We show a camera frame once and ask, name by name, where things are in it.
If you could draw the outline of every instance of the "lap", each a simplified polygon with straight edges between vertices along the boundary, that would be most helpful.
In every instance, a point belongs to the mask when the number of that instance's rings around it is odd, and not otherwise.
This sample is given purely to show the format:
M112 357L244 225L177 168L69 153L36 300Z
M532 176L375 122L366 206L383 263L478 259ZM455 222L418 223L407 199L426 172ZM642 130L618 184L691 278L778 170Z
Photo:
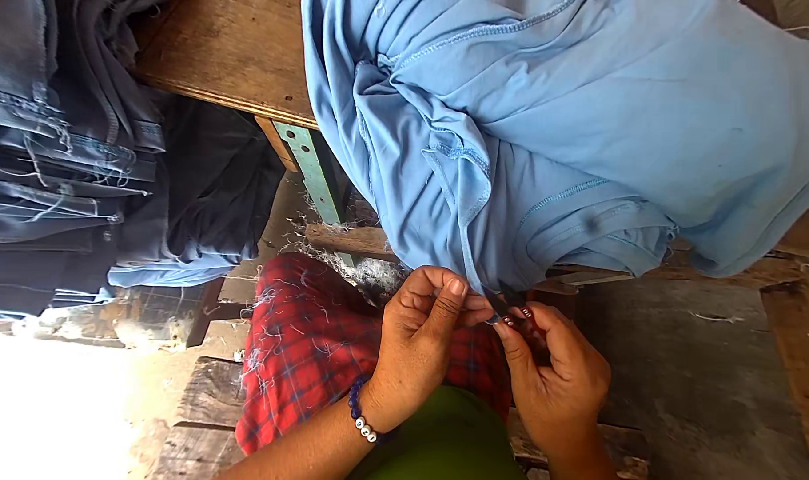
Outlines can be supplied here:
M335 403L378 359L382 311L321 261L290 253L260 274L247 336L245 408L236 438L252 453ZM492 328L455 331L446 384L472 391L503 418L511 392Z

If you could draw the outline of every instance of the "thread snips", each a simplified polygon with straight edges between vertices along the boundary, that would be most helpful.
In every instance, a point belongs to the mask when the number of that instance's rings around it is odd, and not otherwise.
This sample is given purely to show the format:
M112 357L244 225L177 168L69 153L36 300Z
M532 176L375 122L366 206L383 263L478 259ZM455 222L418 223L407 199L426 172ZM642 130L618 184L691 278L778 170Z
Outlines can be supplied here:
M535 360L535 365L551 365L547 340L538 329L538 326L535 325L535 314L527 307L526 299L502 280L499 280L499 287L505 300L502 300L489 289L484 290L484 296L487 297L487 301L490 302L490 305L496 311L496 315L499 316L497 321L505 322L525 338ZM518 308L522 315L511 313L512 307Z

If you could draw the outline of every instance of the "green metal bracket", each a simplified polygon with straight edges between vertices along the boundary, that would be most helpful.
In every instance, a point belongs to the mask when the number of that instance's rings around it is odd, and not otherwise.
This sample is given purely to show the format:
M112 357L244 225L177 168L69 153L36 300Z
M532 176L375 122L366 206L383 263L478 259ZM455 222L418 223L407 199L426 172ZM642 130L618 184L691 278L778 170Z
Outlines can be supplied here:
M342 195L331 164L333 154L325 145L324 140L320 135L306 128L278 121L273 123L277 133L292 150L292 155L303 174L303 185L310 194L322 221L329 224L344 223L346 221L345 208L342 205ZM316 150L317 144L324 148L321 155ZM339 256L347 266L354 267L354 259L351 255L339 253Z

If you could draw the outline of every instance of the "right hand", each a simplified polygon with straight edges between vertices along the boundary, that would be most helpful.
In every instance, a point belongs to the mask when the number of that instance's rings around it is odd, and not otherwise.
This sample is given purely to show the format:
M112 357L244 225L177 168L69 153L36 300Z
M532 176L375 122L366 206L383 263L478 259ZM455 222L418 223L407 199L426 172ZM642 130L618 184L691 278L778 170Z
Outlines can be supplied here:
M493 326L505 347L514 402L526 431L544 453L558 455L597 437L597 413L612 371L561 312L536 301L527 305L545 332L552 366L536 366L526 340L504 322Z

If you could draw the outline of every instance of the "dark blue fabric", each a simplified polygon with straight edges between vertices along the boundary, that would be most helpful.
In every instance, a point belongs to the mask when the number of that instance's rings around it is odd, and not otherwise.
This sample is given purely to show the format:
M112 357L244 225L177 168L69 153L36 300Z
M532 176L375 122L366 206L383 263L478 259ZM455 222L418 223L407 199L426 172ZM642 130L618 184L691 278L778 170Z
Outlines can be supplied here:
M258 254L284 169L252 116L125 69L126 17L159 1L0 3L0 320Z
M185 97L163 105L153 195L130 199L117 286L194 286L255 258L285 169L249 115Z

